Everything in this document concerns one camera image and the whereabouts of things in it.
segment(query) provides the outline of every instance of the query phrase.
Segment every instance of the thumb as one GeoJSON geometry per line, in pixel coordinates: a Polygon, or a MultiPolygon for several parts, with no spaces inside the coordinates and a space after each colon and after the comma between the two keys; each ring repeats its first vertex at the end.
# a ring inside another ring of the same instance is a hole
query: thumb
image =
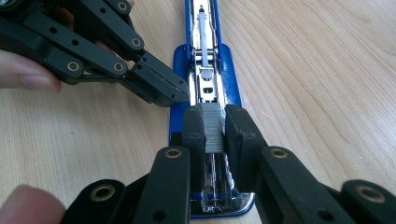
{"type": "Polygon", "coordinates": [[[38,63],[0,49],[0,88],[57,93],[61,87],[61,82],[38,63]]]}
{"type": "Polygon", "coordinates": [[[60,223],[64,206],[51,194],[28,186],[17,187],[0,209],[0,224],[60,223]]]}

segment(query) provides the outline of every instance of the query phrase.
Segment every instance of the wood grain surface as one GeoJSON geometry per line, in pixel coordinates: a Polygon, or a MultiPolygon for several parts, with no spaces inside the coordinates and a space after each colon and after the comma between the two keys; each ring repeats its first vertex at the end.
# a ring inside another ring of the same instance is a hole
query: wood grain surface
{"type": "MultiPolygon", "coordinates": [[[[396,193],[396,2],[219,0],[243,106],[270,145],[292,150],[322,183],[373,181],[396,193]]],[[[183,0],[136,0],[146,49],[171,66],[186,43],[183,0]]],[[[122,86],[60,94],[0,90],[0,202],[19,184],[68,206],[92,182],[125,184],[167,145],[169,110],[122,86]]],[[[253,209],[237,219],[260,223],[253,209]]]]}

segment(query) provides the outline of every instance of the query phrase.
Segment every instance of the human hand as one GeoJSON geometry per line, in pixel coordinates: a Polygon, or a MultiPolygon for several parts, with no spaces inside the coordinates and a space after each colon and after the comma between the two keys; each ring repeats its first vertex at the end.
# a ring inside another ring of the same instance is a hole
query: human hand
{"type": "Polygon", "coordinates": [[[42,189],[17,187],[0,209],[0,224],[60,223],[64,206],[42,189]]]}
{"type": "MultiPolygon", "coordinates": [[[[128,2],[132,7],[134,6],[134,0],[128,2]]],[[[66,10],[58,10],[56,14],[62,15],[61,18],[56,18],[57,21],[67,26],[73,25],[73,16],[66,10]]],[[[0,88],[58,93],[61,87],[58,78],[40,64],[0,49],[0,88]]]]}

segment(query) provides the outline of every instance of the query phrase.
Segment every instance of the black mechanical arm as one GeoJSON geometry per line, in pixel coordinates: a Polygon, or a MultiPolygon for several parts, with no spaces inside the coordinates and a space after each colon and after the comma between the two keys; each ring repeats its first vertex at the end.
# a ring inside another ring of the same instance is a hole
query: black mechanical arm
{"type": "MultiPolygon", "coordinates": [[[[185,110],[183,133],[158,152],[148,175],[128,187],[89,185],[63,223],[188,223],[191,189],[205,167],[201,112],[199,105],[185,110]]],[[[396,198],[386,189],[364,180],[347,181],[341,191],[326,187],[291,151],[269,147],[245,109],[227,105],[225,122],[233,181],[240,192],[256,193],[263,223],[396,223],[396,198]]]]}
{"type": "MultiPolygon", "coordinates": [[[[143,49],[130,10],[125,0],[0,0],[0,49],[42,64],[68,84],[118,82],[159,106],[189,101],[185,81],[143,49]],[[48,16],[55,6],[73,14],[74,31],[48,16]],[[132,69],[124,60],[135,62],[132,69]]],[[[330,189],[291,151],[269,147],[245,109],[227,105],[225,113],[225,162],[238,190],[256,193],[262,222],[396,223],[396,198],[386,189],[363,180],[330,189]]],[[[203,120],[199,105],[187,108],[183,133],[159,151],[148,175],[127,187],[117,180],[89,185],[63,223],[188,223],[191,189],[202,188],[207,169],[203,120]]]]}
{"type": "Polygon", "coordinates": [[[187,83],[144,50],[130,11],[126,0],[1,0],[0,49],[47,67],[67,84],[118,82],[159,106],[189,101],[187,83]],[[74,30],[49,17],[54,7],[73,14],[74,30]],[[125,61],[135,64],[128,69],[125,61]]]}

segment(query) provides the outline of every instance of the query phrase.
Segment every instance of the brass screw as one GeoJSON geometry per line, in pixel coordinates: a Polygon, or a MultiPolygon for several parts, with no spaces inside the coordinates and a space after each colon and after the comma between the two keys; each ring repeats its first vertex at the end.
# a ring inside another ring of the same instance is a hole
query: brass screw
{"type": "Polygon", "coordinates": [[[181,151],[179,149],[172,148],[165,152],[165,156],[167,158],[174,159],[174,158],[181,156],[181,151]]]}
{"type": "Polygon", "coordinates": [[[288,157],[288,153],[282,149],[275,148],[271,150],[271,155],[276,158],[284,159],[288,157]]]}
{"type": "Polygon", "coordinates": [[[387,200],[383,193],[369,186],[357,186],[356,191],[363,199],[372,203],[384,203],[387,200]]]}
{"type": "Polygon", "coordinates": [[[91,191],[90,198],[92,201],[99,203],[111,198],[115,192],[114,186],[104,184],[94,188],[91,191]]]}
{"type": "Polygon", "coordinates": [[[79,64],[76,62],[70,62],[67,64],[67,69],[69,69],[72,72],[76,72],[79,70],[79,64]]]}
{"type": "Polygon", "coordinates": [[[125,10],[126,10],[126,8],[127,8],[127,6],[126,6],[126,4],[125,4],[125,3],[123,3],[123,2],[119,2],[119,9],[120,9],[120,10],[122,10],[122,11],[125,11],[125,10]]]}
{"type": "Polygon", "coordinates": [[[140,46],[140,40],[138,38],[133,38],[132,39],[132,44],[136,47],[140,46]]]}
{"type": "Polygon", "coordinates": [[[117,72],[122,71],[123,69],[123,65],[122,63],[114,63],[114,70],[116,70],[117,72]]]}

